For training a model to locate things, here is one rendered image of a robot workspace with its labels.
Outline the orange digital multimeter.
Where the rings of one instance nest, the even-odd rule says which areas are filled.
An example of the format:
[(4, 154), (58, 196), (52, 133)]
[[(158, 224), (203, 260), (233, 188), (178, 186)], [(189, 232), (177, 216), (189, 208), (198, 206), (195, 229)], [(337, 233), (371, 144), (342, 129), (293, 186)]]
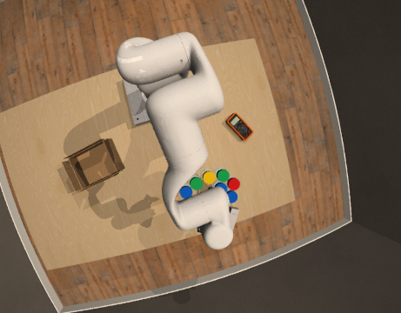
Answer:
[(243, 141), (253, 133), (250, 126), (237, 113), (233, 113), (225, 122)]

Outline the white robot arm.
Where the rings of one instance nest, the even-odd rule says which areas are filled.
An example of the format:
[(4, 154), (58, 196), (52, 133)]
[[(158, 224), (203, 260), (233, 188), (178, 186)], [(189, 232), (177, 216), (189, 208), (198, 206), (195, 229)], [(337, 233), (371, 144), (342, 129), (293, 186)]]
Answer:
[[(162, 195), (174, 224), (180, 230), (199, 227), (205, 244), (214, 250), (227, 247), (239, 209), (230, 206), (222, 187), (175, 201), (179, 190), (208, 157), (198, 121), (224, 108), (221, 85), (199, 41), (190, 32), (156, 41), (133, 37), (119, 46), (116, 65), (120, 76), (142, 91), (148, 117), (169, 165)], [(187, 77), (189, 71), (194, 76)]]

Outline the clear bottle with green cap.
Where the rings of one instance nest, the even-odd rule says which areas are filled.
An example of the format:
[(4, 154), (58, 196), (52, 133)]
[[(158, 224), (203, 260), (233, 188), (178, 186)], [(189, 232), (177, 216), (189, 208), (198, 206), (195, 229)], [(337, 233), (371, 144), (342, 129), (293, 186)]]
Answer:
[(200, 190), (203, 187), (203, 181), (197, 174), (195, 174), (188, 182), (194, 190)]
[(222, 167), (216, 167), (213, 173), (220, 182), (226, 182), (230, 178), (230, 173)]

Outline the open brown cardboard box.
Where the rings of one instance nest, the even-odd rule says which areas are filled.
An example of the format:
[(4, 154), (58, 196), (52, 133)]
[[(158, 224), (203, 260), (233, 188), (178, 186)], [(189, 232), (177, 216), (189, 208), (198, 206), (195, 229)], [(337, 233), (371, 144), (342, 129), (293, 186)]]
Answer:
[[(80, 153), (76, 152), (66, 156), (69, 161), (63, 162), (64, 170), (75, 192), (81, 188), (85, 191), (89, 186), (91, 188), (102, 183), (125, 169), (112, 138), (98, 139), (80, 149)], [(111, 177), (107, 179), (106, 176)], [(94, 183), (95, 181), (98, 183)]]

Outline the clear glass bottle with yellow cap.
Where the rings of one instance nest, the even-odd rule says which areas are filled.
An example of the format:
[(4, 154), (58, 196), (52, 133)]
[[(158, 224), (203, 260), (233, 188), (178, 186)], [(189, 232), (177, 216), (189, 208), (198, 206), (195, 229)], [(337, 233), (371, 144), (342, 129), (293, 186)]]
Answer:
[[(209, 172), (208, 172), (209, 171)], [(209, 170), (209, 169), (202, 169), (200, 171), (200, 177), (203, 179), (203, 181), (207, 184), (214, 183), (216, 180), (215, 174)]]

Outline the blue bottle cap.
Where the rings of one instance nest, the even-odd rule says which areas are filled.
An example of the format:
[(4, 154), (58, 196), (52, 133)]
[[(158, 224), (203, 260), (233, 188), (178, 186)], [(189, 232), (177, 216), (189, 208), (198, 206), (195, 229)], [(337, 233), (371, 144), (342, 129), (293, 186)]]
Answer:
[(180, 189), (180, 196), (182, 198), (187, 198), (189, 196), (192, 196), (192, 189), (188, 183), (186, 183), (181, 189)]
[[(228, 188), (228, 187), (227, 187)], [(229, 197), (230, 203), (234, 203), (237, 201), (237, 193), (234, 190), (230, 190), (228, 188), (227, 195)]]
[(222, 183), (216, 179), (215, 182), (211, 184), (211, 187), (213, 188), (213, 187), (217, 187), (217, 186), (222, 187), (227, 192), (227, 186), (224, 183)]

